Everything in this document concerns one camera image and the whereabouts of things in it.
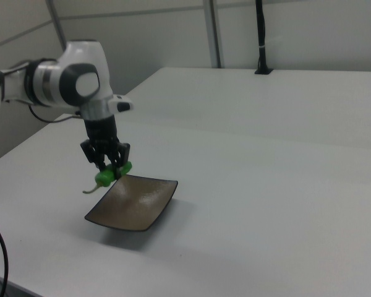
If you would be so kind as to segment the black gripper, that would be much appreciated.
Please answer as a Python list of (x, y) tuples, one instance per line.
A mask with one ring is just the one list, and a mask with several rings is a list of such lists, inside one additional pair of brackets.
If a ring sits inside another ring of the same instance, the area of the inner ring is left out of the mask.
[(85, 120), (84, 124), (88, 139), (80, 147), (87, 160), (99, 170), (104, 170), (106, 152), (111, 152), (109, 160), (114, 177), (121, 178), (121, 169), (129, 159), (130, 144), (119, 142), (114, 115), (99, 120)]

